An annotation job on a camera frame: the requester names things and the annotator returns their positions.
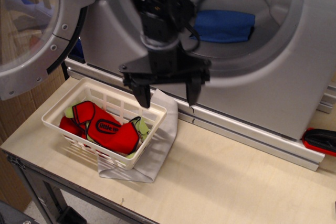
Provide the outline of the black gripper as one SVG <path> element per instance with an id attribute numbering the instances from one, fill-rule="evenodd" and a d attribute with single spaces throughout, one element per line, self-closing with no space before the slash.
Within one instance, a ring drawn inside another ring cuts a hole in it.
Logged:
<path id="1" fill-rule="evenodd" d="M 170 50 L 148 50 L 146 56 L 120 65 L 119 71 L 141 107 L 150 107 L 150 85 L 170 83 L 186 83 L 187 102 L 193 106 L 202 84 L 210 80 L 210 65 L 209 60 L 189 54 L 178 44 Z"/>

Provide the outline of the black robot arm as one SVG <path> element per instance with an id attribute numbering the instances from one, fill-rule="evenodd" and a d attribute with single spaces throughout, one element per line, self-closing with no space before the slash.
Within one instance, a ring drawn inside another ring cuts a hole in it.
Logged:
<path id="1" fill-rule="evenodd" d="M 183 48 L 180 33 L 187 29 L 199 39 L 190 25 L 195 17 L 191 0 L 133 0 L 142 24 L 141 41 L 148 54 L 119 67 L 123 84 L 132 90 L 140 106 L 150 107 L 150 86 L 184 83 L 190 106 L 197 103 L 202 85 L 210 80 L 211 62 L 193 55 L 200 43 Z"/>

